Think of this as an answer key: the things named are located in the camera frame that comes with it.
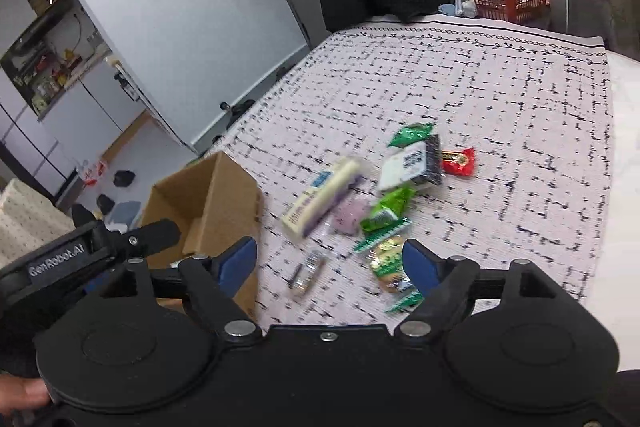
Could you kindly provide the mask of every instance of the silver bolt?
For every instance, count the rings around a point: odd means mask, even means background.
[[[333,331],[323,331],[320,333],[320,340],[323,342],[333,342],[338,340],[338,333]]]
[[[232,337],[247,337],[255,331],[255,324],[249,321],[231,321],[225,325],[226,334]]]
[[[423,337],[431,332],[431,326],[422,321],[407,321],[400,324],[400,331],[408,337]]]

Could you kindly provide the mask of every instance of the cream colored tube package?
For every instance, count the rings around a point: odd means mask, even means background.
[[[280,218],[287,236],[295,242],[304,239],[362,174],[362,162],[357,158],[342,158],[320,172],[318,178]]]

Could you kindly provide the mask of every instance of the black cable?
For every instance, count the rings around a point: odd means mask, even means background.
[[[80,22],[80,17],[78,17],[77,13],[74,13],[74,17],[76,18],[76,21],[78,21],[78,42],[76,42],[76,45],[71,50],[72,53],[76,50],[78,44],[80,44],[80,41],[82,39],[82,23]]]

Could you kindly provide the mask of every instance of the finger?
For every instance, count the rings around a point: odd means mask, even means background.
[[[37,409],[46,405],[49,400],[49,393],[41,379],[0,375],[0,413]]]

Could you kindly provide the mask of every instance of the red snack package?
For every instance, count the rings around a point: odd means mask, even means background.
[[[463,152],[442,151],[442,168],[454,176],[472,176],[476,167],[476,151],[465,149]]]

